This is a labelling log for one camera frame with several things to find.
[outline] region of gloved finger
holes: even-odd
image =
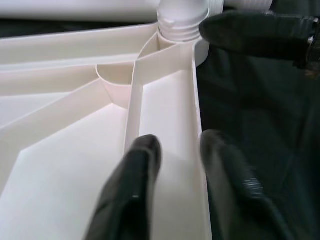
[[[213,46],[233,53],[304,61],[316,17],[227,11],[204,20],[199,30]]]

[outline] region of black rubber glove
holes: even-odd
[[[233,53],[294,61],[320,72],[320,21],[313,16],[227,11],[199,26],[204,39]]]
[[[141,136],[102,190],[86,240],[148,240],[161,147]]]
[[[264,188],[235,141],[207,130],[201,136],[201,158],[212,193],[216,226],[214,239],[294,240],[284,217],[264,193]]]

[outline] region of white plastic part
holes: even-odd
[[[224,4],[239,10],[268,11],[273,0],[224,0]]]
[[[0,39],[0,239],[83,239],[125,149],[154,134],[151,239],[211,240],[196,75],[205,47],[167,41],[157,24]]]
[[[157,7],[161,0],[0,0],[0,18],[64,20],[64,21],[112,21],[112,22],[155,22]],[[162,0],[165,2],[185,2],[185,7],[196,6],[189,15],[190,20],[201,15],[197,8],[207,2],[210,16],[223,11],[224,0]],[[243,10],[267,11],[272,0],[225,0],[225,5]],[[183,21],[177,8],[177,21]]]
[[[160,32],[175,42],[197,39],[199,24],[208,12],[208,0],[161,0],[157,9]]]
[[[155,22],[160,0],[0,0],[0,17],[64,21]]]

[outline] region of flat plastic panel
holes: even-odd
[[[156,24],[0,40],[0,239],[81,240],[125,149],[154,134],[152,239],[210,240],[196,43]]]

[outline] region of threaded plastic neck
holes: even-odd
[[[162,36],[188,42],[200,36],[199,24],[209,13],[208,0],[162,0],[157,10]]]

